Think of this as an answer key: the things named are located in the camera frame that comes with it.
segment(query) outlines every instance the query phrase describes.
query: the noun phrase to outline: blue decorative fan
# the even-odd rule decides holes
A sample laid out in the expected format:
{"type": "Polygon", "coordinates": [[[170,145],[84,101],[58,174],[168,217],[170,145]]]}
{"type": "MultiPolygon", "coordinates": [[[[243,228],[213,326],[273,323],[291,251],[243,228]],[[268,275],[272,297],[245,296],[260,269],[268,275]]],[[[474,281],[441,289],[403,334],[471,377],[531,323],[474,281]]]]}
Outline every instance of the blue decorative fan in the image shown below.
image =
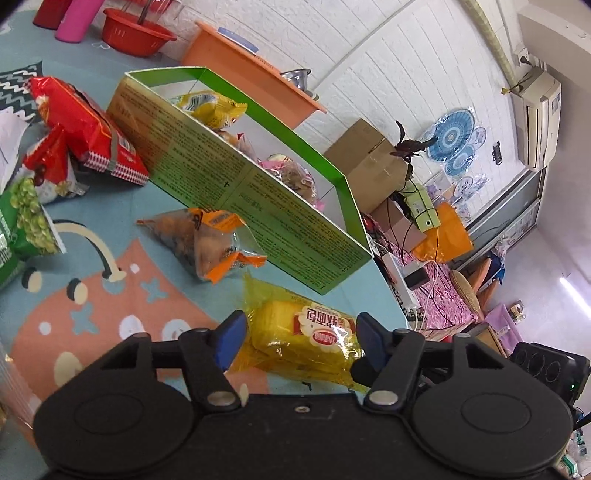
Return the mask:
{"type": "Polygon", "coordinates": [[[460,153],[454,158],[450,158],[445,164],[445,173],[450,177],[457,177],[464,173],[476,156],[476,150],[472,145],[466,145],[460,153]]]}
{"type": "Polygon", "coordinates": [[[442,117],[436,123],[434,134],[437,142],[427,150],[429,156],[438,162],[455,157],[470,140],[474,126],[474,116],[470,110],[456,110],[442,117]]]}

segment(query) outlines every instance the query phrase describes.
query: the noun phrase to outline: orange bag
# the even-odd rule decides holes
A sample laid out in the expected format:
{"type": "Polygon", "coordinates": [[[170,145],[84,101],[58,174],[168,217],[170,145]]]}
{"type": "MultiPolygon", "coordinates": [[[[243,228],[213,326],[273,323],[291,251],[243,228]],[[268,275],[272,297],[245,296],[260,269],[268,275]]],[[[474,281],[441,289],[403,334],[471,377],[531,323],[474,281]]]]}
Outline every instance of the orange bag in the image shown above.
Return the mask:
{"type": "Polygon", "coordinates": [[[425,232],[427,239],[414,248],[415,257],[424,262],[446,263],[474,248],[462,221],[449,203],[439,204],[437,215],[441,226],[425,232]]]}

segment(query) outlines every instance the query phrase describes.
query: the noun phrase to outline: orange plastic tray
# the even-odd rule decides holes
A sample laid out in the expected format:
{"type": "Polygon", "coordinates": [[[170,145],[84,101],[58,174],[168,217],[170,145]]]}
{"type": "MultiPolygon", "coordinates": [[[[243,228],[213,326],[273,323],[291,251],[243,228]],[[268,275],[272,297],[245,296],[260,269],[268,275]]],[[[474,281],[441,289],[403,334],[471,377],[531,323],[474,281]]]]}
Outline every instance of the orange plastic tray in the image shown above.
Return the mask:
{"type": "Polygon", "coordinates": [[[201,21],[197,25],[201,30],[182,65],[213,70],[291,129],[317,110],[326,113],[326,108],[285,80],[275,67],[220,35],[215,27],[201,21]]]}

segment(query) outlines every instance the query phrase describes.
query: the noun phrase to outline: metal bowl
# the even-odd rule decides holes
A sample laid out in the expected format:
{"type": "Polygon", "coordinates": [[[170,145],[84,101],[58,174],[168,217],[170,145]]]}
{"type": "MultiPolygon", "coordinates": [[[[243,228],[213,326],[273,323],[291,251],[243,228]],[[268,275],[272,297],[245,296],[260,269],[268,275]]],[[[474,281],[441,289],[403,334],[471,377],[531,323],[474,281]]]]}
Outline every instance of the metal bowl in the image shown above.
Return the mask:
{"type": "Polygon", "coordinates": [[[283,72],[281,76],[296,88],[305,92],[308,89],[308,75],[310,73],[312,73],[310,69],[298,69],[283,72]]]}

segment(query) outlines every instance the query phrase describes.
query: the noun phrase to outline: snack bag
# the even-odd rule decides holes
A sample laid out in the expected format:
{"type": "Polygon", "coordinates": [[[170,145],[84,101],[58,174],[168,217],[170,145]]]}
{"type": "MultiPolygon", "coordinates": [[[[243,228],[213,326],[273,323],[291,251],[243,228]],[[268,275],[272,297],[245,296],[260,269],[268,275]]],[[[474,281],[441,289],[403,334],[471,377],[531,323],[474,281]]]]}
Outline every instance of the snack bag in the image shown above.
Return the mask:
{"type": "Polygon", "coordinates": [[[225,130],[220,130],[217,134],[222,137],[226,142],[228,142],[234,148],[237,148],[242,153],[244,153],[248,158],[252,161],[256,162],[256,153],[254,148],[252,148],[252,144],[248,141],[245,134],[238,134],[234,135],[225,130]]]}
{"type": "Polygon", "coordinates": [[[42,204],[53,202],[58,197],[84,195],[88,189],[79,184],[74,176],[66,133],[61,125],[54,127],[27,151],[12,181],[25,177],[33,179],[42,204]]]}
{"type": "Polygon", "coordinates": [[[249,336],[234,371],[258,367],[295,380],[354,386],[349,370],[363,352],[353,317],[248,275],[244,311],[249,336]]]}
{"type": "Polygon", "coordinates": [[[0,195],[0,287],[38,255],[64,253],[61,238],[41,206],[33,179],[22,179],[0,195]]]}
{"type": "Polygon", "coordinates": [[[49,127],[61,125],[78,161],[100,172],[145,185],[149,179],[135,148],[88,95],[54,77],[34,77],[28,88],[49,127]]]}
{"type": "Polygon", "coordinates": [[[296,192],[317,210],[322,211],[324,204],[316,194],[316,185],[310,172],[298,162],[282,155],[271,155],[266,160],[259,162],[259,165],[274,177],[281,180],[285,185],[296,192]]]}
{"type": "Polygon", "coordinates": [[[247,103],[237,103],[212,90],[187,93],[171,98],[170,102],[212,130],[229,127],[248,108],[247,103]]]}
{"type": "Polygon", "coordinates": [[[235,213],[190,208],[138,220],[201,280],[220,281],[233,268],[267,261],[251,231],[235,213]]]}

